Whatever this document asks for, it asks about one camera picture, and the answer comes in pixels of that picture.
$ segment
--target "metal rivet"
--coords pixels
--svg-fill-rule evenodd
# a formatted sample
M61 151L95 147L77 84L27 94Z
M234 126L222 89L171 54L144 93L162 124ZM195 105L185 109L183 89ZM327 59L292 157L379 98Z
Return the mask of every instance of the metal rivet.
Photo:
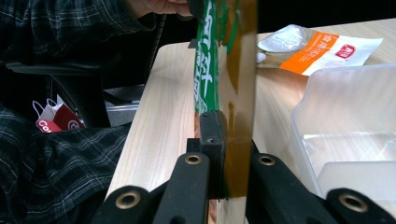
M122 193L116 200L116 206L119 209L128 209L136 206L140 202L140 193L136 190L131 190Z
M367 203L354 195L344 193L338 197L338 200L343 206L355 212L364 213L368 210Z
M275 165L275 160L271 157L261 156L259 157L259 163L263 165Z
M186 158L184 159L184 161L185 161L186 163L188 163L188 164L196 165L196 164L198 164L198 163L201 163L202 158L201 158L200 156L198 156L198 155L191 155L191 156L186 157Z

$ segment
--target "green label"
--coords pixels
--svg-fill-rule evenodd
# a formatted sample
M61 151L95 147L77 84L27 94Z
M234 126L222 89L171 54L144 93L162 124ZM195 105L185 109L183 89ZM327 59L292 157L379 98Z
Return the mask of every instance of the green label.
M202 114L219 109L219 65L216 0L205 1L204 19L199 21L194 68L195 110Z

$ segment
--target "wooden table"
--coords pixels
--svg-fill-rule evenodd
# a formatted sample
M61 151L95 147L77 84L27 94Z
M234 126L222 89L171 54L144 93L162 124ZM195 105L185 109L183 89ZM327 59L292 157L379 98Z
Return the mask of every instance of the wooden table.
M384 38L365 64L396 63L396 19L313 28L364 38ZM269 34L258 35L258 40ZM153 190L169 179L177 157L193 137L194 49L189 43L160 48L108 193L126 185ZM289 152L290 113L308 77L258 69L253 140L298 175ZM389 208L396 216L396 207Z

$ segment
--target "plaid shirt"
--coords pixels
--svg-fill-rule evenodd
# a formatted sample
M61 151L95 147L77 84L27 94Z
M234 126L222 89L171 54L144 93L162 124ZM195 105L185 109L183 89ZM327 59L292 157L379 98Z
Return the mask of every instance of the plaid shirt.
M49 223L108 189L129 128L42 133L0 104L0 223Z
M123 0L0 0L0 62L62 56L154 28L154 15L137 20Z

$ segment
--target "clear plastic container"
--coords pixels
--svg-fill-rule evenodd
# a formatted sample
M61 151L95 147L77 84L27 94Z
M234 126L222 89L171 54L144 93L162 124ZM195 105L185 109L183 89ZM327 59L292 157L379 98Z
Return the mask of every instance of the clear plastic container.
M291 114L290 150L311 192L354 189L396 217L396 64L311 75Z

